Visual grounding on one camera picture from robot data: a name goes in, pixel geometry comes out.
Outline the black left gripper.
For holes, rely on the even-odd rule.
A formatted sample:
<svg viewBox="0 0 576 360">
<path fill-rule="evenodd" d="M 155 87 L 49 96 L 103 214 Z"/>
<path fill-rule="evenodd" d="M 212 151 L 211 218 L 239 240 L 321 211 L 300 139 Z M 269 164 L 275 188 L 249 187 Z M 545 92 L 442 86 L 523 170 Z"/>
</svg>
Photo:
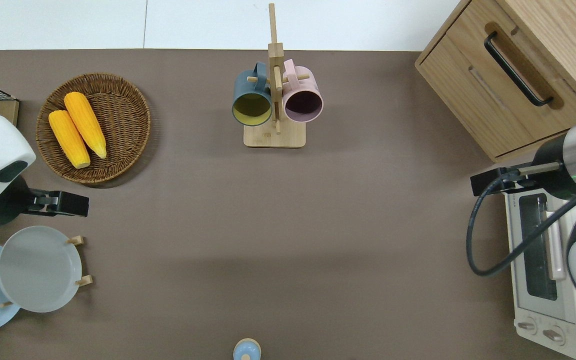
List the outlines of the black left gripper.
<svg viewBox="0 0 576 360">
<path fill-rule="evenodd" d="M 87 196 L 62 190 L 32 189 L 30 192 L 32 196 L 26 207 L 27 215 L 43 217 L 63 215 L 82 218 L 89 216 L 90 199 Z"/>
</svg>

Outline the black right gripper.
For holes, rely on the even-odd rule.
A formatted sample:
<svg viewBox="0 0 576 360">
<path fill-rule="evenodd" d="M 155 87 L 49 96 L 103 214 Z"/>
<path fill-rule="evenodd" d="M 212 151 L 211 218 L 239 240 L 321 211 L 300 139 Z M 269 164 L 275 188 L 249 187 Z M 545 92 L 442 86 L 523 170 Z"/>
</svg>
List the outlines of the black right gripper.
<svg viewBox="0 0 576 360">
<path fill-rule="evenodd" d="M 519 174 L 514 167 L 496 167 L 470 177 L 471 193 L 480 196 L 484 190 L 497 178 L 503 177 L 503 181 L 496 185 L 490 194 L 514 194 L 526 191 L 534 191 L 535 182 L 528 179 L 527 175 Z"/>
</svg>

